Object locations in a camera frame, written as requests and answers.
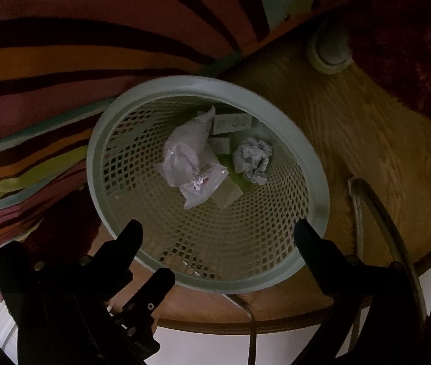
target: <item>white object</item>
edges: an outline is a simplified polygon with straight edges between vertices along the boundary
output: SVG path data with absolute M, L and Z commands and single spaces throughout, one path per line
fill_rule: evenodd
M 232 181 L 231 177 L 227 177 L 211 195 L 211 199 L 219 208 L 224 209 L 233 204 L 242 195 L 243 191 L 241 191 L 239 185 Z
M 185 198 L 184 210 L 191 209 L 205 202 L 226 179 L 229 171 L 217 160 L 209 145 L 206 145 L 199 157 L 200 170 L 188 183 L 180 186 Z
M 270 163 L 271 155 L 273 155 L 272 146 L 263 140 L 248 137 L 234 152 L 234 170 L 236 173 L 244 173 L 244 178 L 248 181 L 264 185 L 268 181 L 265 171 Z
M 267 127 L 271 179 L 223 210 L 207 201 L 183 211 L 182 194 L 154 164 L 187 113 L 224 104 Z M 287 279 L 305 264 L 293 242 L 295 221 L 306 218 L 323 236 L 329 216 L 326 177 L 301 130 L 264 98 L 210 78 L 160 78 L 118 97 L 92 133 L 87 176 L 113 237 L 138 219 L 144 236 L 137 260 L 151 270 L 170 267 L 178 284 L 197 290 L 249 292 Z
M 214 107 L 175 128 L 163 148 L 164 160 L 156 170 L 172 188 L 191 182 L 200 172 L 199 155 L 204 150 L 216 109 Z
M 219 114 L 214 117 L 212 134 L 239 132 L 251 129 L 251 114 Z
M 209 137 L 207 142 L 216 155 L 229 155 L 231 153 L 231 139 L 229 137 Z

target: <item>wood grain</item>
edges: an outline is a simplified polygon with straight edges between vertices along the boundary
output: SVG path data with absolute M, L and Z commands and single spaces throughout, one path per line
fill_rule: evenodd
M 297 29 L 245 59 L 223 79 L 269 100 L 312 143 L 330 190 L 327 239 L 344 254 L 353 252 L 353 211 L 347 180 L 359 176 L 368 181 L 386 206 L 412 259 L 421 259 L 431 250 L 431 121 L 402 106 L 355 65 L 333 76 L 313 70 L 303 57 L 306 36 L 305 29 Z M 384 239 L 368 210 L 364 214 L 363 260 L 371 265 L 387 265 L 391 255 Z M 102 228 L 92 251 L 109 238 Z M 115 308 L 122 306 L 150 275 L 136 262 L 131 270 L 134 281 L 115 298 Z M 281 320 L 300 317 L 306 320 L 300 326 L 319 322 L 331 304 L 307 268 L 243 298 L 260 325 L 269 329 L 280 325 L 276 330 L 288 329 L 288 322 Z M 220 324 L 224 325 L 219 328 L 221 333 L 244 333 L 242 325 L 247 323 L 245 313 L 221 295 L 179 286 L 170 292 L 158 313 L 159 325 L 176 328 L 178 322 L 188 322 L 192 327 L 202 323 L 198 332 L 213 332 L 202 328 L 204 324 Z

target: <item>metal bolt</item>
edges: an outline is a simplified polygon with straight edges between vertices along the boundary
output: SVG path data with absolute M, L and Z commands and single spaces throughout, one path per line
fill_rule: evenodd
M 80 266 L 86 266 L 86 265 L 90 264 L 91 261 L 92 261 L 92 257 L 90 255 L 84 255 L 84 256 L 80 257 L 79 265 Z
M 360 263 L 360 259 L 357 258 L 355 255 L 347 255 L 345 259 L 347 263 L 351 266 L 357 266 Z
M 393 261 L 390 263 L 390 267 L 392 267 L 397 272 L 401 272 L 404 269 L 404 266 L 401 262 Z
M 39 261 L 37 263 L 35 263 L 35 266 L 33 267 L 37 272 L 39 272 L 40 270 L 42 270 L 45 267 L 45 262 L 43 261 Z
M 131 327 L 130 329 L 127 330 L 126 334 L 128 336 L 133 336 L 136 333 L 136 327 Z

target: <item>perforated basket wall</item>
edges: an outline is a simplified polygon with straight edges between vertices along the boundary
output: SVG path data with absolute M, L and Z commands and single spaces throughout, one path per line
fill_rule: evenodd
M 140 257 L 149 258 L 152 268 L 159 264 L 178 278 L 192 277 L 188 285 L 205 290 L 211 283 L 252 279 L 283 263 L 297 251 L 293 226 L 309 215 L 310 207 L 297 158 L 273 133 L 266 185 L 254 185 L 223 210 L 212 200 L 183 210 L 180 190 L 170 188 L 154 164 L 163 160 L 164 143 L 175 127 L 210 106 L 217 110 L 220 102 L 178 96 L 127 109 L 99 153 L 102 164 L 94 167 L 102 177 L 96 196 L 104 197 L 114 230 L 139 220 L 144 230 Z

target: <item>screw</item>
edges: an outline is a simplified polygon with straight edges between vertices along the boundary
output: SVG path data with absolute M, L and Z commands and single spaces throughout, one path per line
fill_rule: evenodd
M 351 266 L 357 266 L 360 263 L 360 259 L 357 258 L 355 255 L 347 255 L 345 259 L 347 263 Z
M 33 267 L 37 272 L 39 272 L 40 270 L 42 270 L 45 267 L 45 262 L 43 261 L 39 261 L 37 263 L 35 263 L 35 266 Z
M 90 264 L 91 261 L 92 261 L 92 257 L 90 255 L 84 255 L 84 256 L 80 257 L 79 265 L 80 266 L 86 266 L 86 265 Z
M 401 262 L 393 261 L 390 263 L 390 267 L 392 267 L 397 272 L 401 272 L 404 269 L 404 266 Z

